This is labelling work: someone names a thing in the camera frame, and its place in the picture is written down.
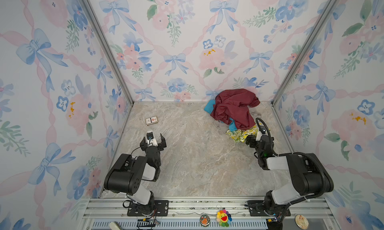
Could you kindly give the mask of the teal cloth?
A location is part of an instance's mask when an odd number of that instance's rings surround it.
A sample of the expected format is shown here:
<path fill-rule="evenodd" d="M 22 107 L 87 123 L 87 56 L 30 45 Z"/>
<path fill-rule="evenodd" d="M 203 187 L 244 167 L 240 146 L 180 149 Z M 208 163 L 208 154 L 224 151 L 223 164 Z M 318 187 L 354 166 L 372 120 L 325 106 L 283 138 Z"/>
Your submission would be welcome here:
<path fill-rule="evenodd" d="M 214 105 L 216 104 L 216 101 L 214 99 L 210 100 L 207 105 L 204 108 L 204 111 L 211 114 L 214 110 Z M 230 118 L 230 124 L 227 125 L 222 121 L 214 121 L 214 126 L 219 130 L 219 134 L 225 134 L 227 131 L 235 132 L 237 131 L 237 127 L 235 124 L 235 121 Z"/>

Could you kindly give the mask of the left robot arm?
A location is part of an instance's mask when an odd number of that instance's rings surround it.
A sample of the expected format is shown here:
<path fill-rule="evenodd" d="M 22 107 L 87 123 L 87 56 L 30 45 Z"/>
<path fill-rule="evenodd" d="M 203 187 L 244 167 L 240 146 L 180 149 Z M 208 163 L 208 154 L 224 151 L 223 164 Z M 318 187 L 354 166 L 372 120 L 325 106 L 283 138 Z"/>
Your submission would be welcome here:
<path fill-rule="evenodd" d="M 154 193 L 141 185 L 142 181 L 156 182 L 161 172 L 161 151 L 167 147 L 166 139 L 160 135 L 158 143 L 153 132 L 148 132 L 140 142 L 145 156 L 134 157 L 121 154 L 109 170 L 104 189 L 113 193 L 124 193 L 129 198 L 123 203 L 129 217 L 166 217 L 169 201 L 155 200 Z"/>

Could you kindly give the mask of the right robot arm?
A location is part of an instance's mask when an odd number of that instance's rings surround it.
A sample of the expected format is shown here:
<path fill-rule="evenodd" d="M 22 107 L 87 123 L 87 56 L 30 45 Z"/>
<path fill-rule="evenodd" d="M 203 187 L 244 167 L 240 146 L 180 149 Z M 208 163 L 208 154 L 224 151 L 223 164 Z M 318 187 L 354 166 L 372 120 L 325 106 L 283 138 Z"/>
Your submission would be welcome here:
<path fill-rule="evenodd" d="M 252 217 L 268 217 L 268 223 L 281 225 L 290 215 L 292 205 L 332 192 L 334 183 L 315 154 L 300 152 L 277 154 L 274 138 L 261 118 L 256 118 L 257 135 L 246 137 L 245 143 L 256 151 L 254 156 L 265 171 L 287 171 L 290 181 L 279 189 L 268 191 L 263 201 L 247 201 Z"/>

